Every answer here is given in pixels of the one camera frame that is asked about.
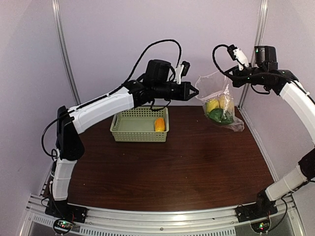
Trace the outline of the clear zip top bag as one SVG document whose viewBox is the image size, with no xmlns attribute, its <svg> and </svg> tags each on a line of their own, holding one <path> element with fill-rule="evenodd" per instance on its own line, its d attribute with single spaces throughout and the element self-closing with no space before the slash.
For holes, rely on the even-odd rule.
<svg viewBox="0 0 315 236">
<path fill-rule="evenodd" d="M 235 116 L 232 84 L 229 78 L 217 71 L 200 76 L 195 87 L 199 90 L 196 98 L 202 103 L 204 114 L 209 121 L 234 132 L 244 130 L 244 122 Z"/>
</svg>

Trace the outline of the toy green yellow mango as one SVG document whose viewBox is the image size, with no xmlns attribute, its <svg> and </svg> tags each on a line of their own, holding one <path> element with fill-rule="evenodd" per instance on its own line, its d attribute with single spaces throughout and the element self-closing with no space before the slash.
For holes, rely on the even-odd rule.
<svg viewBox="0 0 315 236">
<path fill-rule="evenodd" d="M 220 108 L 220 103 L 217 99 L 212 99 L 205 103 L 205 108 L 205 111 L 210 113 L 213 109 Z"/>
</svg>

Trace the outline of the toy potato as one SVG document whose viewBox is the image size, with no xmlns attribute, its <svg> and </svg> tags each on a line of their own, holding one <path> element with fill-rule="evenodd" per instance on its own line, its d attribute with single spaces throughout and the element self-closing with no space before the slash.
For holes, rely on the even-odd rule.
<svg viewBox="0 0 315 236">
<path fill-rule="evenodd" d="M 219 106 L 221 109 L 232 111 L 234 109 L 233 98 L 228 95 L 222 95 L 219 98 Z"/>
</svg>

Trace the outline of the toy bok choy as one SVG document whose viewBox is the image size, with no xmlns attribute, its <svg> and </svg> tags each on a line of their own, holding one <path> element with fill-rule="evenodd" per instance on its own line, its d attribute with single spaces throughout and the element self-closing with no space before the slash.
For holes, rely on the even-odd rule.
<svg viewBox="0 0 315 236">
<path fill-rule="evenodd" d="M 215 108 L 211 112 L 208 113 L 209 119 L 212 121 L 221 124 L 221 125 L 229 125 L 234 122 L 233 115 L 221 108 Z"/>
</svg>

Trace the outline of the toy orange mango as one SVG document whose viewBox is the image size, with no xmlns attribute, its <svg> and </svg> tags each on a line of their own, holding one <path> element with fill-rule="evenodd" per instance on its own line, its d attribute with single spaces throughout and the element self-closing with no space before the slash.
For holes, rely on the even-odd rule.
<svg viewBox="0 0 315 236">
<path fill-rule="evenodd" d="M 155 132 L 165 131 L 165 121 L 163 118 L 157 118 L 154 122 Z"/>
</svg>

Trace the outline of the green plastic basket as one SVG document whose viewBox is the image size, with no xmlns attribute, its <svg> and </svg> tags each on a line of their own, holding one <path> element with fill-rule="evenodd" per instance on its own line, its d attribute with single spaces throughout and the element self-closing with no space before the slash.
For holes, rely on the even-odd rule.
<svg viewBox="0 0 315 236">
<path fill-rule="evenodd" d="M 155 131 L 157 119 L 163 119 L 164 131 Z M 116 142 L 164 143 L 169 131 L 169 113 L 167 108 L 148 106 L 138 107 L 115 114 L 110 131 Z"/>
</svg>

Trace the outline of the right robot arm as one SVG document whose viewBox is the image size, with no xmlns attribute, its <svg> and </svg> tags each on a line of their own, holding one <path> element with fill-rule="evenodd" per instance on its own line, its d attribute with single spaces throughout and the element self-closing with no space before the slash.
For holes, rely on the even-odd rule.
<svg viewBox="0 0 315 236">
<path fill-rule="evenodd" d="M 296 113 L 310 137 L 315 137 L 315 102 L 299 80 L 289 70 L 279 70 L 276 49 L 273 46 L 255 46 L 255 65 L 252 66 L 243 51 L 230 45 L 231 58 L 238 62 L 231 79 L 234 87 L 249 84 L 262 85 L 269 94 L 271 90 L 280 96 Z M 297 166 L 283 178 L 258 193 L 252 212 L 262 217 L 272 212 L 275 201 L 296 188 L 309 183 L 315 177 L 315 152 L 311 150 Z"/>
</svg>

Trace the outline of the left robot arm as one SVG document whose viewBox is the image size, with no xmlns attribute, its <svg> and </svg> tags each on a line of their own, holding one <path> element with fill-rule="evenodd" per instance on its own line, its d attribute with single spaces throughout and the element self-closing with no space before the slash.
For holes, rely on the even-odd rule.
<svg viewBox="0 0 315 236">
<path fill-rule="evenodd" d="M 127 79 L 115 90 L 84 104 L 58 108 L 54 120 L 57 125 L 56 147 L 49 154 L 54 161 L 49 204 L 59 218 L 67 218 L 71 213 L 67 203 L 68 187 L 74 166 L 85 152 L 79 135 L 117 113 L 146 103 L 154 105 L 156 99 L 168 102 L 192 99 L 199 91 L 190 82 L 182 82 L 189 68 L 187 61 L 173 68 L 167 61 L 153 59 L 138 79 Z"/>
</svg>

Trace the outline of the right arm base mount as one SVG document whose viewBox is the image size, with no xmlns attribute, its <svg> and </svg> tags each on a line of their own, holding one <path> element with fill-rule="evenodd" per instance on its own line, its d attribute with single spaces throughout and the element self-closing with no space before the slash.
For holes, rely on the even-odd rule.
<svg viewBox="0 0 315 236">
<path fill-rule="evenodd" d="M 266 218 L 272 214 L 276 214 L 277 212 L 278 209 L 275 205 L 267 209 L 259 210 L 256 203 L 249 205 L 238 205 L 235 208 L 235 213 L 239 223 Z"/>
</svg>

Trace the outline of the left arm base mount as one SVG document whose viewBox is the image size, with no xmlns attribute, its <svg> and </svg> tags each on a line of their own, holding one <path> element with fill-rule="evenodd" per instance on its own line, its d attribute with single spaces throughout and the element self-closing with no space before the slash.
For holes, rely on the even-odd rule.
<svg viewBox="0 0 315 236">
<path fill-rule="evenodd" d="M 66 208 L 56 209 L 54 205 L 47 206 L 45 214 L 55 218 L 65 219 L 69 222 L 85 223 L 88 209 L 82 206 L 67 205 Z"/>
</svg>

